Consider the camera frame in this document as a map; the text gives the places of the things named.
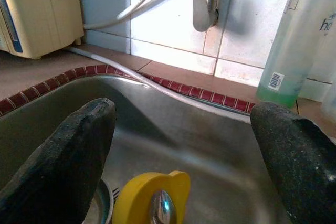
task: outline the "white hose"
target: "white hose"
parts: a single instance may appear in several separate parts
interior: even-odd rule
[[[125,18],[130,16],[134,11],[142,5],[143,2],[146,0],[139,0],[138,2],[130,5],[127,7],[125,10],[123,10],[121,13],[119,13],[114,19],[111,19],[106,22],[100,22],[100,23],[94,23],[94,24],[84,24],[84,29],[99,29],[99,28],[104,28],[107,26],[113,26],[115,24],[118,24],[122,22]]]
[[[97,61],[100,61],[100,62],[103,62],[107,65],[110,65],[114,68],[117,68],[119,69],[120,71],[128,74],[129,76],[133,77],[134,79],[144,83],[144,84],[147,84],[148,86],[156,89],[156,90],[159,90],[160,92],[180,101],[180,102],[183,102],[183,103],[186,103],[188,105],[191,105],[193,107],[196,107],[196,108],[199,108],[201,110],[204,110],[204,111],[207,111],[207,112],[210,112],[210,113],[214,113],[214,114],[217,114],[217,115],[220,115],[220,116],[224,116],[224,117],[229,117],[229,118],[232,118],[232,119],[235,119],[235,120],[238,120],[238,121],[243,121],[243,122],[246,122],[246,123],[250,123],[250,118],[249,116],[246,116],[246,115],[242,115],[242,114],[237,114],[237,113],[234,113],[234,112],[230,112],[230,111],[226,111],[226,110],[222,110],[222,109],[219,109],[219,108],[216,108],[214,106],[210,106],[210,105],[207,105],[207,104],[204,104],[204,103],[201,103],[201,102],[198,102],[198,101],[195,101],[193,99],[190,99],[182,94],[179,94],[179,93],[176,93],[170,89],[167,89],[163,86],[161,86],[160,84],[154,82],[154,81],[151,81],[150,79],[142,76],[141,74],[113,61],[113,60],[110,60],[110,59],[107,59],[103,56],[100,56],[100,55],[96,55],[96,54],[93,54],[91,52],[87,52],[85,50],[82,50],[82,49],[79,49],[79,48],[76,48],[76,47],[66,47],[64,48],[64,50],[67,50],[67,51],[70,51],[70,52],[74,52],[76,54],[79,54],[79,55],[83,55],[85,57],[88,57],[90,59],[93,59],[93,60],[97,60]]]

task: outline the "sink basin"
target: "sink basin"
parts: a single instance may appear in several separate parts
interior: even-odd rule
[[[180,170],[192,183],[185,224],[290,223],[248,116],[210,113],[108,75],[74,80],[0,117],[0,188],[66,116],[99,97],[117,106],[102,176],[112,189],[140,173]]]

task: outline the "barcode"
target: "barcode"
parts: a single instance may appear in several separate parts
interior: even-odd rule
[[[274,72],[273,75],[272,75],[271,81],[269,82],[268,87],[270,89],[279,90],[283,78],[284,78],[283,74]]]

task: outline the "brown countertop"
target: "brown countertop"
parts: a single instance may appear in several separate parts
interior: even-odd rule
[[[258,102],[255,98],[255,87],[168,66],[110,49],[92,45],[82,45],[80,48],[110,58],[133,70],[211,90],[244,101]],[[98,61],[63,50],[45,55],[41,60],[19,58],[0,51],[0,100],[69,69],[99,64],[101,63]],[[293,110],[313,120],[329,136],[336,137],[336,127],[323,117],[320,112],[320,103],[300,98],[298,107]]]

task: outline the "chrome faucet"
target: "chrome faucet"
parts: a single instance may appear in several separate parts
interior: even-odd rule
[[[193,0],[193,24],[197,31],[207,31],[218,21],[218,0]]]

